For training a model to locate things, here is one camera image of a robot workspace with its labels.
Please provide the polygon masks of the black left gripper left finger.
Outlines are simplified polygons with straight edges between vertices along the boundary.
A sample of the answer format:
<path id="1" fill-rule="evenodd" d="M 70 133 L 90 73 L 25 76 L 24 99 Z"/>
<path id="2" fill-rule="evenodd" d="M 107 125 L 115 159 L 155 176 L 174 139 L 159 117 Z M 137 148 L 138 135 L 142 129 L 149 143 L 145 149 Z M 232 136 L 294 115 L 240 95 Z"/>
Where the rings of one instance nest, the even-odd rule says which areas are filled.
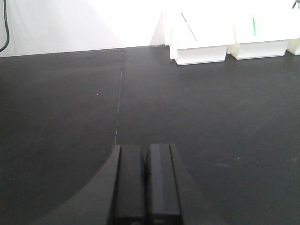
<path id="1" fill-rule="evenodd" d="M 139 146 L 116 145 L 76 195 L 35 225 L 143 225 L 144 165 Z"/>

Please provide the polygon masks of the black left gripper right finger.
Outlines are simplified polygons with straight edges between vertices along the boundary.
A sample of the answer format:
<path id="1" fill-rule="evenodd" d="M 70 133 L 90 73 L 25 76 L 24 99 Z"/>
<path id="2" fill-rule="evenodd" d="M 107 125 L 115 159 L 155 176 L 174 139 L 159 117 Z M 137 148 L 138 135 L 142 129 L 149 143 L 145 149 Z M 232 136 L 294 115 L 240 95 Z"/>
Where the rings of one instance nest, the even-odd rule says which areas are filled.
<path id="1" fill-rule="evenodd" d="M 169 144 L 151 144 L 146 157 L 151 225 L 211 225 L 211 208 Z"/>

